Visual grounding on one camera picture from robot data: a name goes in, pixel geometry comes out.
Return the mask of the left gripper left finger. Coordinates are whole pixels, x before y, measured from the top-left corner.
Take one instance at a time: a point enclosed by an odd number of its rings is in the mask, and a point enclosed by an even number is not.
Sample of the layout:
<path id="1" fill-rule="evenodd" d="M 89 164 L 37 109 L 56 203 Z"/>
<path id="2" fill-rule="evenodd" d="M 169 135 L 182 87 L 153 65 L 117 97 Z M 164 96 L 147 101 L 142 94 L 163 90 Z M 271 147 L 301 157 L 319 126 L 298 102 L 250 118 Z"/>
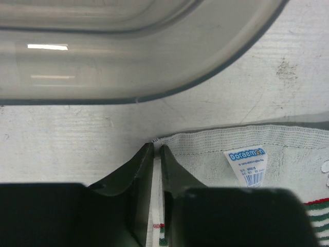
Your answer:
<path id="1" fill-rule="evenodd" d="M 100 195 L 94 209 L 98 246 L 145 246 L 149 222 L 154 146 L 144 144 L 124 165 L 89 185 Z"/>

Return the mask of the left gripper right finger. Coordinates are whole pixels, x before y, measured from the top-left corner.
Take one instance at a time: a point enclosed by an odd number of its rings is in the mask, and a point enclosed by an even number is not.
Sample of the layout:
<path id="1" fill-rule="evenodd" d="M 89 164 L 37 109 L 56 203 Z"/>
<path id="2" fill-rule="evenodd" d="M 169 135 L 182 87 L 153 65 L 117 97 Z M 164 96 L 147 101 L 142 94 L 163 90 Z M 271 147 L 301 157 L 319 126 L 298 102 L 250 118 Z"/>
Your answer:
<path id="1" fill-rule="evenodd" d="M 207 186 L 186 170 L 166 145 L 160 147 L 161 179 L 163 191 L 164 236 L 172 246 L 172 212 L 175 198 L 189 188 Z"/>

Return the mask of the green white striped towel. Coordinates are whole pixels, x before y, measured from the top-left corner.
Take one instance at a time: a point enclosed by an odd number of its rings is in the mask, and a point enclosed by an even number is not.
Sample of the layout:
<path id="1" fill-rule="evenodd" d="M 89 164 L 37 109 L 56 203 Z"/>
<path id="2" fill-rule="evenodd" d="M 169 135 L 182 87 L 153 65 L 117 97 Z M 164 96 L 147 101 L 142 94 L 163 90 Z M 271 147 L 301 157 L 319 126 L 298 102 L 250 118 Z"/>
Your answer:
<path id="1" fill-rule="evenodd" d="M 305 203 L 319 244 L 328 246 L 328 123 L 253 125 L 177 133 L 167 146 L 210 187 L 279 187 Z"/>

